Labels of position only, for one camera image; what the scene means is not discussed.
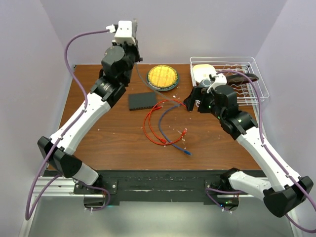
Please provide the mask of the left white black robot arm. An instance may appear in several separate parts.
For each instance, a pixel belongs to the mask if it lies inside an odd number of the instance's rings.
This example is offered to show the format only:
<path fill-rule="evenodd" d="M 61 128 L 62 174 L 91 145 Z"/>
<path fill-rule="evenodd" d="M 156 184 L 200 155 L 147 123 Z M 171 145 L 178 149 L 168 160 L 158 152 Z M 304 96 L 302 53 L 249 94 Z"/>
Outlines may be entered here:
<path fill-rule="evenodd" d="M 41 137 L 38 147 L 47 162 L 66 178 L 85 183 L 92 194 L 102 189 L 100 174 L 74 156 L 81 140 L 124 95 L 135 63 L 142 61 L 137 44 L 113 43 L 101 61 L 99 79 L 71 118 L 50 137 Z"/>

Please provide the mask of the black network switch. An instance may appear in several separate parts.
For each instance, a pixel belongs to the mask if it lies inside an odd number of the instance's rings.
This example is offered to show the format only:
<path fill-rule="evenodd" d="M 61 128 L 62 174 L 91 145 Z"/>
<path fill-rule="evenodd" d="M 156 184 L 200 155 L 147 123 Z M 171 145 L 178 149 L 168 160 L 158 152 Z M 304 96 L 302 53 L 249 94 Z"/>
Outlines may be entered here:
<path fill-rule="evenodd" d="M 157 103 L 154 92 L 134 93 L 128 96 L 128 106 L 130 111 L 151 109 Z"/>

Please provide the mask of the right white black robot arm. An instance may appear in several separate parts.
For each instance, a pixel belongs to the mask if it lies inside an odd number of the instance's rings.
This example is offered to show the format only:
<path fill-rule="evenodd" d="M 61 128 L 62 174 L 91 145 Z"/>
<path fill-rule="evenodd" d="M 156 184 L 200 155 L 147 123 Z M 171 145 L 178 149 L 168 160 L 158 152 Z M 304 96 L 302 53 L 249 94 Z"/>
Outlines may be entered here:
<path fill-rule="evenodd" d="M 238 190 L 263 201 L 276 217 L 283 217 L 304 202 L 314 183 L 309 176 L 294 171 L 270 145 L 259 130 L 258 123 L 248 112 L 238 107 L 237 95 L 228 85 L 220 85 L 207 92 L 195 86 L 184 100 L 192 111 L 199 100 L 200 113 L 213 114 L 222 129 L 253 157 L 267 177 L 267 181 L 246 175 L 232 168 L 221 176 L 220 189 L 226 194 Z"/>

